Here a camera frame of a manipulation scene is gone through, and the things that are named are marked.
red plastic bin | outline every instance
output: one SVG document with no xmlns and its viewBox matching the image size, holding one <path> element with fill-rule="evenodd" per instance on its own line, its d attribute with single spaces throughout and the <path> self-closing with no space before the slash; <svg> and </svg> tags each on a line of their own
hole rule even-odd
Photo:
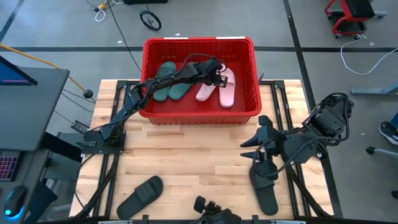
<svg viewBox="0 0 398 224">
<path fill-rule="evenodd" d="M 235 74 L 235 99 L 232 108 L 220 106 L 218 88 L 204 102 L 196 100 L 201 84 L 197 84 L 178 101 L 168 98 L 165 102 L 150 100 L 140 110 L 141 116 L 152 124 L 243 124 L 261 110 L 261 98 L 257 80 L 254 46 L 247 37 L 190 37 L 151 38 L 144 44 L 141 81 L 154 78 L 159 67 L 173 61 L 180 69 L 184 59 L 194 53 L 215 56 L 224 60 Z M 188 62 L 205 61 L 208 58 L 193 56 Z"/>
</svg>

keyboard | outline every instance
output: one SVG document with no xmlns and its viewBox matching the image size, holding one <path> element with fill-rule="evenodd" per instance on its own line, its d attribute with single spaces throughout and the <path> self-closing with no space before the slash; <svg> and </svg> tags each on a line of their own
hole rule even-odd
<svg viewBox="0 0 398 224">
<path fill-rule="evenodd" d="M 14 181 L 22 152 L 0 151 L 0 181 Z"/>
</svg>

concrete floor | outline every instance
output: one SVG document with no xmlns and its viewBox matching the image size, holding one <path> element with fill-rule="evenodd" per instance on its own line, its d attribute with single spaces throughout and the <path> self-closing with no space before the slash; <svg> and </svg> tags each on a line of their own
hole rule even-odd
<svg viewBox="0 0 398 224">
<path fill-rule="evenodd" d="M 0 29 L 7 24 L 18 0 L 0 1 Z M 91 0 L 99 4 L 100 0 Z M 341 47 L 352 37 L 335 39 L 330 21 L 324 15 L 327 0 L 290 0 L 297 35 L 301 47 Z M 398 1 L 377 0 L 375 9 L 387 10 L 383 20 L 373 19 L 367 23 L 367 39 L 353 44 L 356 47 L 398 47 Z M 153 32 L 139 20 L 139 10 L 145 5 L 117 5 L 113 7 L 116 19 L 131 47 L 142 47 L 149 37 L 189 36 L 240 36 L 245 35 L 257 47 L 289 47 L 286 52 L 256 51 L 258 74 L 264 79 L 302 79 L 299 61 L 295 52 L 284 3 L 281 0 L 170 0 L 167 4 L 150 4 L 163 28 Z M 111 50 L 79 52 L 76 47 L 124 47 L 109 10 L 103 22 L 95 22 L 95 12 L 83 0 L 25 0 L 17 16 L 7 30 L 2 44 L 12 47 L 71 47 L 67 52 L 46 52 L 40 49 L 30 52 L 50 60 L 71 71 L 83 86 L 97 94 L 103 78 L 139 78 L 139 71 L 128 52 Z M 132 52 L 141 64 L 142 52 Z M 10 52 L 0 55 L 20 66 L 46 67 L 46 65 Z M 384 53 L 347 53 L 348 64 L 354 70 L 369 70 Z M 329 93 L 349 93 L 353 86 L 388 86 L 397 81 L 398 53 L 386 58 L 370 75 L 360 77 L 347 71 L 339 53 L 303 53 L 315 101 L 319 102 Z M 67 90 L 80 94 L 80 90 L 68 81 Z M 398 190 L 398 161 L 383 155 L 369 156 L 368 146 L 398 149 L 390 145 L 378 131 L 379 124 L 390 120 L 398 111 L 395 98 L 352 96 L 356 104 L 350 119 L 351 137 L 338 147 L 330 147 L 330 159 L 340 199 L 343 216 L 365 220 L 398 222 L 398 200 L 390 195 Z M 93 105 L 80 101 L 86 108 Z M 86 124 L 91 113 L 81 110 L 61 97 L 56 110 L 74 121 Z M 73 132 L 70 123 L 54 114 L 48 132 L 56 134 Z M 72 200 L 73 191 L 60 192 L 59 204 Z"/>
</svg>

wooden table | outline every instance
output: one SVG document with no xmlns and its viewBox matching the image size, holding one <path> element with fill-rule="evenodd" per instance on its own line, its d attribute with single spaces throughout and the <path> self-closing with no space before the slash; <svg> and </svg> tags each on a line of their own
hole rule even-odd
<svg viewBox="0 0 398 224">
<path fill-rule="evenodd" d="M 301 82 L 284 81 L 294 126 L 300 127 L 308 116 Z M 116 82 L 117 80 L 102 80 L 91 127 L 109 121 Z M 260 92 L 260 114 L 268 115 L 276 127 L 271 88 L 261 86 Z M 284 114 L 282 117 L 287 129 Z M 251 160 L 239 156 L 242 152 L 255 150 L 241 149 L 239 145 L 251 138 L 257 127 L 256 117 L 245 125 L 156 126 L 139 113 L 134 114 L 124 127 L 127 138 L 125 151 L 119 160 L 111 218 L 118 219 L 116 209 L 119 204 L 133 193 L 134 188 L 153 175 L 162 178 L 164 191 L 159 199 L 133 219 L 141 219 L 144 214 L 149 215 L 151 220 L 196 219 L 200 215 L 193 210 L 193 203 L 198 195 L 223 208 L 230 208 L 243 219 L 251 219 L 255 214 L 260 219 L 271 218 L 261 212 L 250 184 L 248 172 Z M 81 168 L 76 192 L 84 204 L 97 188 L 102 158 L 103 155 L 95 155 Z M 282 165 L 279 157 L 274 162 L 278 167 Z M 311 158 L 302 165 L 302 169 L 308 190 L 326 212 L 333 213 L 321 162 Z M 293 218 L 285 171 L 279 174 L 274 190 L 279 212 L 272 218 Z M 101 201 L 100 215 L 104 213 L 106 193 L 107 190 Z M 296 195 L 300 214 L 303 215 L 297 188 Z M 74 198 L 70 215 L 75 215 L 80 210 L 81 206 Z"/>
</svg>

monitor screen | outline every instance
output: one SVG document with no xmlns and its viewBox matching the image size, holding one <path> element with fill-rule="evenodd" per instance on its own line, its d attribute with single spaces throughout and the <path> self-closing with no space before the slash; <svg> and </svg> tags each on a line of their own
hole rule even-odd
<svg viewBox="0 0 398 224">
<path fill-rule="evenodd" d="M 36 85 L 37 82 L 15 65 L 0 57 L 0 85 Z"/>
</svg>

